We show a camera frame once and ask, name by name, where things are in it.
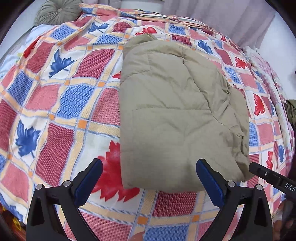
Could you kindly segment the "round green cushion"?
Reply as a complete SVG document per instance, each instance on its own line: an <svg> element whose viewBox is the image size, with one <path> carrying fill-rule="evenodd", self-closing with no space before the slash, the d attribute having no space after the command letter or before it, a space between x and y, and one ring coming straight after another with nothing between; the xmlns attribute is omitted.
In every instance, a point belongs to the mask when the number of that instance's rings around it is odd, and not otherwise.
<svg viewBox="0 0 296 241"><path fill-rule="evenodd" d="M60 25L76 20L81 14L80 0L50 0L41 5L35 17L36 26Z"/></svg>

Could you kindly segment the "pink floral folded quilt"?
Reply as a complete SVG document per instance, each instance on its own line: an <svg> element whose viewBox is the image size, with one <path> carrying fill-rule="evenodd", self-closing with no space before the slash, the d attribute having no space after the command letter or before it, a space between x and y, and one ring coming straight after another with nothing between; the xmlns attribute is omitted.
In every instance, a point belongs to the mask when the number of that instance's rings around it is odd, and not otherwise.
<svg viewBox="0 0 296 241"><path fill-rule="evenodd" d="M252 67L257 70L260 78L267 87L267 91L269 92L271 102L275 107L275 112L280 124L284 147L290 148L293 152L295 150L295 127L290 124L287 117L285 110L287 97L280 84L280 79L270 64L255 50L247 46L243 48L243 52L250 61Z"/></svg>

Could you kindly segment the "beige puffer jacket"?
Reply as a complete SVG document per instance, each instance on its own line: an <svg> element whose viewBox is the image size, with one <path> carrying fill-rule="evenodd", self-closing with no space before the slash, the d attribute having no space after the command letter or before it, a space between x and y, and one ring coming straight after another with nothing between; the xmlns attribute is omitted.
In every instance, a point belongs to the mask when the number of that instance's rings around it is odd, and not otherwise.
<svg viewBox="0 0 296 241"><path fill-rule="evenodd" d="M226 180L251 179L244 96L199 53L151 34L131 38L119 109L124 188L201 191L199 159Z"/></svg>

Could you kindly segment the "leaf patterned checkered bedspread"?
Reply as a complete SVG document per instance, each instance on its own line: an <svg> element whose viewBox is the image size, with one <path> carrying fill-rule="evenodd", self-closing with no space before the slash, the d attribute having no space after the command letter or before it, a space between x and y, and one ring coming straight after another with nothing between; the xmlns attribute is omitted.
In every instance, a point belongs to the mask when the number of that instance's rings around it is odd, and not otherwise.
<svg viewBox="0 0 296 241"><path fill-rule="evenodd" d="M143 34L176 42L212 62L246 101L250 163L283 176L289 172L295 150L284 147L267 87L243 48L192 18L102 4L80 8L77 20L41 34L1 77L1 205L26 229L36 186L72 181L95 158L102 161L102 175L78 209L99 240L139 235L144 240L201 240L214 221L220 209L204 187L164 192L122 184L123 49ZM252 174L235 183L262 185L270 213L278 208L283 192L262 178Z"/></svg>

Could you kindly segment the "olive green garment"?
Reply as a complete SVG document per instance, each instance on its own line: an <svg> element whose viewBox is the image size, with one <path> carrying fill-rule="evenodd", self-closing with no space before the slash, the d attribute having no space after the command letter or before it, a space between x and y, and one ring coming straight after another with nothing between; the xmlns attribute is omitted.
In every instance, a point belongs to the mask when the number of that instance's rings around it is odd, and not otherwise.
<svg viewBox="0 0 296 241"><path fill-rule="evenodd" d="M287 99L285 103L285 110L287 113L288 120L292 126L296 124L296 100Z"/></svg>

